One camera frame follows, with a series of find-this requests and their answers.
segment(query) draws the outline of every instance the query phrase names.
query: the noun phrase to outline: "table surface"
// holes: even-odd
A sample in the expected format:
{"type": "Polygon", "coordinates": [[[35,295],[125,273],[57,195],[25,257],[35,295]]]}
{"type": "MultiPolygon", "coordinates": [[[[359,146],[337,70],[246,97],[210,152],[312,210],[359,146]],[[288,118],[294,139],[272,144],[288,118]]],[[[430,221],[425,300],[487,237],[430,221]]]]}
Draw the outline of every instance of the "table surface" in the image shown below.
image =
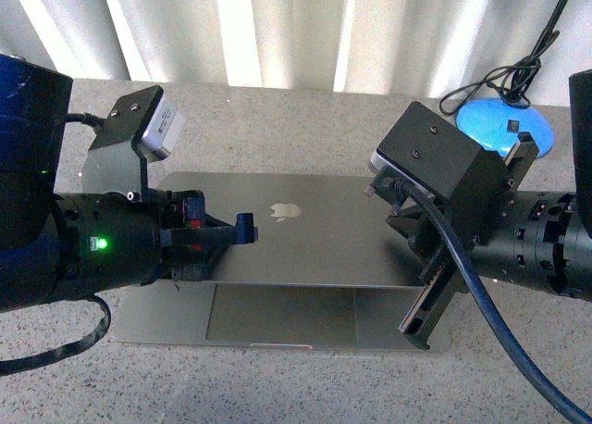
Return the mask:
{"type": "MultiPolygon", "coordinates": [[[[145,87],[75,81],[71,111],[107,114],[145,87]]],[[[370,176],[367,160],[413,100],[165,84],[187,117],[173,155],[149,167],[154,187],[173,171],[370,176]]],[[[437,101],[422,101],[436,109],[437,101]]],[[[569,109],[539,109],[557,143],[521,189],[572,191],[569,109]]],[[[90,129],[68,126],[56,183],[77,192],[90,129]]],[[[592,412],[590,304],[486,281],[511,329],[543,371],[592,412]]],[[[103,293],[113,310],[126,289],[103,293]]],[[[324,352],[118,343],[0,380],[0,422],[562,422],[520,375],[479,313],[457,294],[442,354],[324,352]]],[[[88,332],[100,313],[85,303],[0,316],[0,357],[28,355],[88,332]]]]}

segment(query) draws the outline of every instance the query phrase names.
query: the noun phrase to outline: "laptop trackpad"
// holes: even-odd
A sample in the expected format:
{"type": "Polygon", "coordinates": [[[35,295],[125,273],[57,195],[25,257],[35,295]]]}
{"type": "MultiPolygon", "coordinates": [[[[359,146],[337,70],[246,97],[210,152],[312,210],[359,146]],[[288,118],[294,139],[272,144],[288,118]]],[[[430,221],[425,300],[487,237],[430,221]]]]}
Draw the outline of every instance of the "laptop trackpad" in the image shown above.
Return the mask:
{"type": "Polygon", "coordinates": [[[218,284],[206,339],[354,347],[354,289],[218,284]]]}

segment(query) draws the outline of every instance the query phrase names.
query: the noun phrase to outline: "white curtain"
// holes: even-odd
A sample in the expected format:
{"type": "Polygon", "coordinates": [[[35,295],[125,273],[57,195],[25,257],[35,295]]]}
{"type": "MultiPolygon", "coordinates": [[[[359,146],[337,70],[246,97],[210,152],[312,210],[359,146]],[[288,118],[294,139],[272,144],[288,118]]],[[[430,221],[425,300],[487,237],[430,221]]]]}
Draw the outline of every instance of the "white curtain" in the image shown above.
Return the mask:
{"type": "MultiPolygon", "coordinates": [[[[557,0],[0,0],[0,53],[77,78],[440,97],[530,53],[557,0]]],[[[592,69],[570,0],[529,91],[592,69]]]]}

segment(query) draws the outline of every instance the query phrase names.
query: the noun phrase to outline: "laptop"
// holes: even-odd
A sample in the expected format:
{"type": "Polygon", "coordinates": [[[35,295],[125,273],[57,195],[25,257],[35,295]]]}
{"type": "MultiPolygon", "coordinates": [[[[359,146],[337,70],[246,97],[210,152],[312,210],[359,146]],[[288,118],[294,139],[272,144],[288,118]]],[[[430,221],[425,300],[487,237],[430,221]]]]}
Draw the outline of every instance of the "laptop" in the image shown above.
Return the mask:
{"type": "MultiPolygon", "coordinates": [[[[398,326],[422,265],[369,198],[371,177],[177,172],[160,188],[199,189],[208,214],[253,212],[256,243],[230,247],[211,278],[130,287],[116,339],[127,343],[415,350],[398,326]]],[[[440,321],[431,351],[450,345],[440,321]]]]}

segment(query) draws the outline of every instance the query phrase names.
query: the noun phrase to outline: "red component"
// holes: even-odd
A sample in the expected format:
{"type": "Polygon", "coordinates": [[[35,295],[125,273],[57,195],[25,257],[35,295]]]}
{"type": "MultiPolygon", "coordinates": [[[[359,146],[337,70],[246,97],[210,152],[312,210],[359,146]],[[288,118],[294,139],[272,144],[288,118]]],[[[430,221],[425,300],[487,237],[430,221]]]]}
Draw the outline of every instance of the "red component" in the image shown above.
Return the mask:
{"type": "MultiPolygon", "coordinates": [[[[190,221],[189,221],[189,226],[190,226],[190,228],[191,228],[192,230],[196,230],[196,229],[198,229],[198,228],[201,228],[201,227],[202,227],[202,222],[201,222],[200,220],[197,220],[197,219],[195,219],[195,220],[190,220],[190,221]]],[[[191,249],[192,249],[192,250],[195,250],[195,251],[202,251],[202,246],[201,246],[201,245],[192,245],[192,246],[191,246],[191,249]]]]}

